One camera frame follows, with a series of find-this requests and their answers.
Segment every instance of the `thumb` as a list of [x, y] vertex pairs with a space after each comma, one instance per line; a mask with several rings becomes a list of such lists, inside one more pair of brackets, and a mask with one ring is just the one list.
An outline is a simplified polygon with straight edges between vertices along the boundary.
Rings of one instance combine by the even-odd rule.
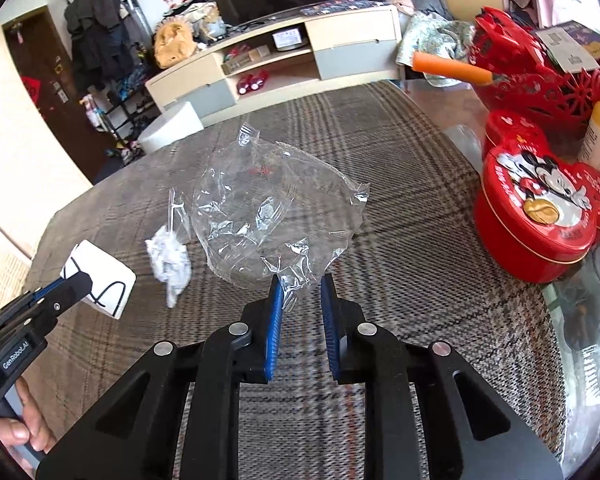
[[29, 430], [17, 420], [0, 418], [0, 442], [4, 446], [22, 446], [29, 441]]

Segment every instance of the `shoe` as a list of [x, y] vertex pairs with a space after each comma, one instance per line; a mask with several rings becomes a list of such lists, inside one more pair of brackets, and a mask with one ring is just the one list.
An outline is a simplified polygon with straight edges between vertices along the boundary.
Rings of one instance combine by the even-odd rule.
[[245, 95], [247, 92], [251, 91], [251, 78], [253, 78], [253, 76], [251, 74], [247, 74], [241, 78], [240, 81], [238, 81], [238, 84], [236, 85], [238, 94]]
[[255, 76], [251, 78], [251, 90], [260, 90], [264, 83], [269, 79], [269, 72], [266, 70], [260, 70]]

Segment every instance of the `gray drawer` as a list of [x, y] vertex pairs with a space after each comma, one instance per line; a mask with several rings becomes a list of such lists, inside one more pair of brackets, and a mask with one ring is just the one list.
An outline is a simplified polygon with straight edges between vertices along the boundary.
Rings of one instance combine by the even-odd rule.
[[177, 103], [184, 101], [191, 103], [200, 118], [235, 105], [234, 94], [231, 92], [226, 79], [196, 88], [193, 92], [179, 97], [164, 108], [168, 110]]
[[397, 47], [394, 40], [366, 41], [318, 50], [314, 56], [320, 79], [331, 79], [396, 68]]

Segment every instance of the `white tissue paper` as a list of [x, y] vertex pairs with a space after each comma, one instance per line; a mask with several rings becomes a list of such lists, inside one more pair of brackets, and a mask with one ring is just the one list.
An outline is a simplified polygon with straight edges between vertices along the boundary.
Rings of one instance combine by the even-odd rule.
[[154, 276], [159, 282], [167, 284], [167, 306], [173, 308], [191, 279], [187, 247], [179, 243], [173, 231], [163, 225], [151, 240], [146, 240], [146, 250]]
[[91, 292], [83, 301], [107, 316], [120, 319], [136, 282], [136, 274], [87, 240], [71, 251], [60, 277], [67, 279], [80, 270], [86, 272], [93, 282]]

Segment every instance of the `red ornamental basket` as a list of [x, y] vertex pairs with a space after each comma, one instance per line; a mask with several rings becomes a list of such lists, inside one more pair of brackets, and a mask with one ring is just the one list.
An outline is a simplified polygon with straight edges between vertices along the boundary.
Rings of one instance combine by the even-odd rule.
[[600, 101], [600, 68], [579, 74], [549, 70], [552, 63], [538, 40], [499, 10], [485, 9], [476, 23], [472, 64], [507, 75], [488, 86], [474, 85], [483, 104], [518, 112], [549, 137], [583, 137], [593, 105]]

